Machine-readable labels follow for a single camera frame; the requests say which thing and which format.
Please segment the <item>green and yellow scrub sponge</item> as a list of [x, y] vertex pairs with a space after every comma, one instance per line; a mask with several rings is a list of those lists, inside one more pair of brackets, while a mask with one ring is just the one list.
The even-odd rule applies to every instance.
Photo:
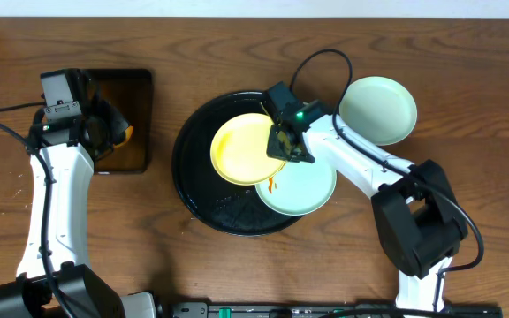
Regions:
[[114, 148], [123, 147], [131, 139], [132, 135], [133, 135], [133, 127], [131, 125], [129, 125], [114, 140]]

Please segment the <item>light green plate with stain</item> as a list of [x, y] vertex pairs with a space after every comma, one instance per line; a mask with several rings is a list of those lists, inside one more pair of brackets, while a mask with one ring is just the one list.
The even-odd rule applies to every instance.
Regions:
[[336, 170], [324, 161], [287, 163], [255, 190], [262, 202], [279, 214], [304, 216], [329, 200], [336, 183]]

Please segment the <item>yellow plate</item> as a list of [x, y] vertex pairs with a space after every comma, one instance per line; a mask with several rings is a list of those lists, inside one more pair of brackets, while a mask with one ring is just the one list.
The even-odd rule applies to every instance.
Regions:
[[252, 186], [276, 175], [285, 161], [267, 156], [273, 122], [267, 115], [247, 113], [233, 117], [216, 132], [210, 145], [210, 160], [226, 181]]

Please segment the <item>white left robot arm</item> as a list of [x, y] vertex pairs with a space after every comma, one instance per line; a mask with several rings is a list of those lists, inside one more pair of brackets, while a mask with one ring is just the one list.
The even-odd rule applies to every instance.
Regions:
[[43, 104], [26, 137], [34, 192], [14, 281], [0, 285], [0, 317], [156, 317], [150, 291], [118, 295], [92, 269], [87, 196], [95, 161], [132, 127], [108, 102]]

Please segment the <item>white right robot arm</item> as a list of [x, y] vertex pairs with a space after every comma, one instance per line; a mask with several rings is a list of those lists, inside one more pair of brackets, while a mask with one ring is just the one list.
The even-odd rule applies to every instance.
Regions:
[[319, 101], [267, 101], [262, 108], [272, 120], [270, 157], [324, 160], [369, 197], [382, 249], [399, 271], [397, 307], [442, 311], [444, 277], [469, 233], [443, 168], [382, 150]]

